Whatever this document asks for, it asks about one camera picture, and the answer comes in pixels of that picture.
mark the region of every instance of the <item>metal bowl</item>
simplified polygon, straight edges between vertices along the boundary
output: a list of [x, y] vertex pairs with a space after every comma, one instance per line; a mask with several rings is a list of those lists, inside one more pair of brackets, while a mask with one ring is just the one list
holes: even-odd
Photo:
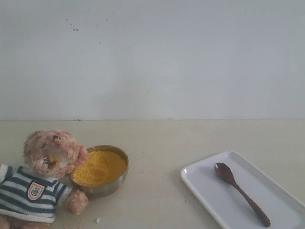
[[126, 153], [123, 150], [121, 150], [120, 148], [115, 147], [115, 146], [94, 146], [94, 147], [88, 148], [87, 150], [88, 150], [88, 153], [90, 153], [92, 151], [111, 151], [111, 152], [116, 153], [125, 161], [125, 163], [127, 165], [126, 170], [119, 178], [117, 178], [113, 182], [106, 184], [106, 185], [97, 186], [97, 187], [80, 185], [80, 184], [76, 183], [71, 178], [71, 176], [69, 176], [72, 185], [77, 187], [79, 190], [84, 191], [88, 198], [102, 198], [102, 197], [106, 197], [106, 196], [114, 193], [116, 190], [118, 190], [122, 186], [122, 184], [127, 176], [127, 173], [128, 173], [129, 161], [128, 161], [128, 157], [127, 157]]

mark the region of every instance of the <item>bowl rim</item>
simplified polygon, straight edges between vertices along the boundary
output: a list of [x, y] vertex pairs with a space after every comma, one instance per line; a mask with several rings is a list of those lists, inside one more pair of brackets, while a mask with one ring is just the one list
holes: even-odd
[[89, 150], [91, 150], [91, 149], [93, 149], [93, 148], [96, 148], [96, 147], [100, 147], [100, 146], [107, 146], [107, 147], [113, 147], [113, 148], [116, 148], [116, 149], [118, 149], [118, 150], [120, 150], [123, 154], [124, 154], [124, 156], [126, 157], [126, 161], [127, 161], [127, 163], [126, 163], [126, 169], [124, 170], [124, 172], [118, 177], [118, 178], [116, 178], [114, 181], [112, 181], [112, 182], [110, 182], [110, 183], [108, 183], [108, 184], [105, 184], [105, 185], [99, 185], [99, 186], [86, 186], [86, 185], [81, 185], [81, 184], [79, 184], [79, 183], [77, 183], [77, 182], [75, 182], [73, 179], [72, 179], [72, 173], [70, 173], [69, 174], [69, 178], [70, 178], [70, 180], [72, 181], [72, 182], [74, 182], [76, 185], [79, 185], [79, 186], [82, 186], [82, 187], [88, 187], [88, 188], [95, 188], [95, 187], [104, 187], [104, 186], [107, 186], [107, 185], [110, 185], [110, 184], [112, 184], [112, 183], [114, 183], [114, 182], [116, 182], [117, 180], [119, 180], [127, 171], [128, 171], [128, 169], [129, 169], [129, 158], [128, 158], [128, 156], [127, 156], [127, 153], [124, 151], [124, 150], [122, 150], [121, 148], [119, 148], [119, 147], [117, 147], [117, 146], [112, 146], [112, 145], [97, 145], [97, 146], [92, 146], [92, 147], [89, 147], [89, 148], [87, 148], [87, 151], [89, 151]]

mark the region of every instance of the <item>white rectangular plate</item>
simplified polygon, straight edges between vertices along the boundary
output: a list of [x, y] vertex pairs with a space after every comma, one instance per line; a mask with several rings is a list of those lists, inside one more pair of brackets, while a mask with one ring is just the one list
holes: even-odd
[[249, 161], [235, 152], [223, 152], [186, 166], [181, 178], [224, 229], [265, 228], [243, 196], [214, 171], [227, 164], [237, 184], [264, 211], [269, 229], [305, 229], [305, 206]]

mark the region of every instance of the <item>spoon handle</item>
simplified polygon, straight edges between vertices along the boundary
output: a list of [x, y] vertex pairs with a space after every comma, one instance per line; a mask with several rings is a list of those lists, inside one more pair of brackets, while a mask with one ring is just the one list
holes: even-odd
[[234, 188], [236, 188], [245, 198], [245, 200], [248, 202], [250, 207], [253, 209], [253, 211], [256, 213], [256, 215], [259, 217], [259, 219], [262, 221], [265, 227], [269, 227], [271, 225], [270, 219], [268, 216], [261, 210], [261, 208], [235, 183]]

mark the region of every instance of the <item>teddy bear face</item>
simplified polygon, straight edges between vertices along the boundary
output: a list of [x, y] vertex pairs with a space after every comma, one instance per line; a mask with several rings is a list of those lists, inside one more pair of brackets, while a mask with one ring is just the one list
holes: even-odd
[[86, 148], [62, 130], [36, 131], [24, 144], [25, 163], [46, 178], [62, 178], [82, 166], [87, 158]]

